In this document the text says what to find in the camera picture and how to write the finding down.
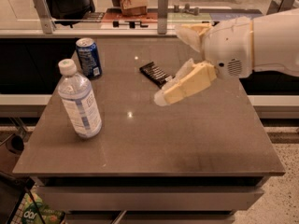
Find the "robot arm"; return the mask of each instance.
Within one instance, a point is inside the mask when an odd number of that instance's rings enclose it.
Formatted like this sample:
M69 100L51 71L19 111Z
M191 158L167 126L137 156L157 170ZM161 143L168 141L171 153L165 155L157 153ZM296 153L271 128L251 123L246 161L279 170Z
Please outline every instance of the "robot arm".
M171 105L202 91L218 78L248 77L252 70L299 77L299 9L255 18L180 25L179 39L200 52L203 62L187 61L155 94L157 105Z

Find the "white bottle cap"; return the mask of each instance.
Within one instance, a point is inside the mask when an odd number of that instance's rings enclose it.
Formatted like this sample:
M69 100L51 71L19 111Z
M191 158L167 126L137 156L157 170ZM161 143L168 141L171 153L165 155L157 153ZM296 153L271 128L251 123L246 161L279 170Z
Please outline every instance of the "white bottle cap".
M63 76L73 76L77 72L77 67L72 59L64 59L58 63L60 73Z

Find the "black bag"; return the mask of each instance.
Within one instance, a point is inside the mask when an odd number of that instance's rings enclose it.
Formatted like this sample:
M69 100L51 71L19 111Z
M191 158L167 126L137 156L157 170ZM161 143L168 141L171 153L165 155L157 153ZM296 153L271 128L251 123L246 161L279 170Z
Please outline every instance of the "black bag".
M46 0L50 15L57 20L81 20L87 12L94 12L93 0ZM72 25L79 21L56 21Z

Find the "floor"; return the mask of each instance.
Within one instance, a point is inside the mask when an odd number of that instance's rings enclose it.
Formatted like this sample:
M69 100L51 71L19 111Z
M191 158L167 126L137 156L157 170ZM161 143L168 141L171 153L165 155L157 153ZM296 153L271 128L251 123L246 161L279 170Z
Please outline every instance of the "floor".
M0 27L5 26L9 18L22 19L27 16L24 12L24 0L10 0L12 6L18 6L13 10L14 15L10 17L9 9L0 9ZM110 0L95 0L97 7L110 7ZM155 5L156 0L149 0L149 5ZM200 6L222 6L232 8L258 8L266 14L271 0L170 0L170 6L174 4ZM34 10L29 5L28 11ZM28 125L31 131L35 123L30 121ZM263 186L265 195L257 201L248 211L238 211L235 215L235 224L294 224L299 223L299 127L298 119L288 120L263 120L263 126L271 139L277 154L279 155L286 169L286 174L282 177L271 177ZM14 132L13 127L8 127L7 122L0 123L0 143L8 135ZM1 170L5 174L11 175L14 163L18 159L6 150L5 146L0 146ZM0 223L5 223L11 212L11 208L18 200L21 191L0 179Z

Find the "robot vent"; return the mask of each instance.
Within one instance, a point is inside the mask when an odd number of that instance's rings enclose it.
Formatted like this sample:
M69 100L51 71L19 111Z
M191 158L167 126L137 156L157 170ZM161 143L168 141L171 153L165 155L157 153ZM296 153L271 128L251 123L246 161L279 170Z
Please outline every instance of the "robot vent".
M230 76L232 77L237 77L242 73L242 62L238 61L238 60L231 60L228 63L228 73Z

